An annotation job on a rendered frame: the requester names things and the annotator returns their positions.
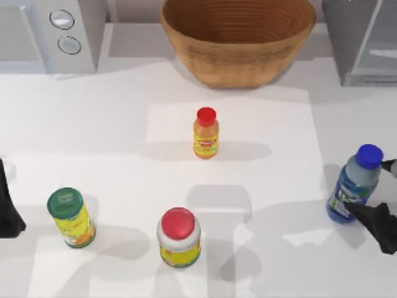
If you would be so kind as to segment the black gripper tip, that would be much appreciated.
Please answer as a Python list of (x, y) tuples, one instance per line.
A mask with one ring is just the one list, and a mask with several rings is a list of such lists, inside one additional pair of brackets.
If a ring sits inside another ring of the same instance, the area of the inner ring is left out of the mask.
[(4, 163), (0, 159), (0, 239), (16, 238), (25, 229), (26, 224), (11, 199)]

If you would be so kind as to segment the blue bottle with blue cap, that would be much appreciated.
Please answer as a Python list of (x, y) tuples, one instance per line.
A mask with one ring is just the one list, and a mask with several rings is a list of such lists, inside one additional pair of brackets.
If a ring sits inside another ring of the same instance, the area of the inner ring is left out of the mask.
[(355, 217), (347, 210), (347, 203), (365, 205), (378, 185), (382, 150), (373, 144), (364, 144), (342, 167), (336, 185), (329, 196), (326, 210), (331, 220), (348, 224)]

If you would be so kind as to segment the small grey microwave knob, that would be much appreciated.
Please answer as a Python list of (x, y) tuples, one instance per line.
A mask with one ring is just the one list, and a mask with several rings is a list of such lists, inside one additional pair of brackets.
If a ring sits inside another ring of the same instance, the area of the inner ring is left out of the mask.
[(59, 38), (57, 45), (58, 48), (67, 55), (77, 55), (82, 50), (80, 41), (72, 36)]

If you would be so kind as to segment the pale microwave oven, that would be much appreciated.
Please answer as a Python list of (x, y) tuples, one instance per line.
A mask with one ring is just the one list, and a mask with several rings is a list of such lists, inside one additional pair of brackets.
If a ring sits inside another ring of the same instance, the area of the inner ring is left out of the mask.
[[(66, 10), (69, 30), (55, 28), (51, 12)], [(0, 0), (0, 74), (90, 74), (97, 71), (107, 20), (106, 0)], [(63, 53), (59, 38), (80, 41), (77, 55)]]

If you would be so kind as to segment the brown woven basket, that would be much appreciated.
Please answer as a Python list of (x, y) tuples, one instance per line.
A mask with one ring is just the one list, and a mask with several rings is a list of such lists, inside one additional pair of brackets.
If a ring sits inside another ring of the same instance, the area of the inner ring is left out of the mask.
[(161, 24), (211, 88), (258, 88), (294, 61), (316, 21), (309, 0), (164, 0)]

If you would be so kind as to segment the yellow jar with red lid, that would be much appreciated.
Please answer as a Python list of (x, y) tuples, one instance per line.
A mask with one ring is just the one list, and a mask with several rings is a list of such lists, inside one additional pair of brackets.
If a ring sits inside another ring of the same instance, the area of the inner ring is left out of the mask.
[(201, 253), (201, 226), (193, 213), (173, 207), (160, 218), (156, 235), (162, 260), (173, 268), (194, 264)]

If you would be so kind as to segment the yellow can with green lid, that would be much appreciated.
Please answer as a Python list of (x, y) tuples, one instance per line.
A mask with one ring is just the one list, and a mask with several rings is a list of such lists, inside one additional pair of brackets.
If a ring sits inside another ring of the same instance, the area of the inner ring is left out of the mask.
[(95, 238), (95, 225), (78, 190), (56, 190), (47, 200), (47, 210), (69, 247), (84, 248)]

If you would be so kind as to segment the large grey microwave knob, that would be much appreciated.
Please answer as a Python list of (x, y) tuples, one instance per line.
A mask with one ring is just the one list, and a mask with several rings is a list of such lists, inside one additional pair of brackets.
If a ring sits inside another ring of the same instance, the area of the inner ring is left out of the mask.
[(69, 30), (75, 23), (73, 15), (66, 10), (51, 12), (49, 20), (55, 28), (60, 30)]

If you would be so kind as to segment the orange bottle with red cap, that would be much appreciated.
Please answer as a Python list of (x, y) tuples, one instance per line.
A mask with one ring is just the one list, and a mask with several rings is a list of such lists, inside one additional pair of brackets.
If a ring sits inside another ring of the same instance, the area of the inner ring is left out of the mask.
[(201, 107), (196, 113), (193, 131), (194, 153), (202, 159), (214, 157), (219, 149), (216, 111), (211, 107)]

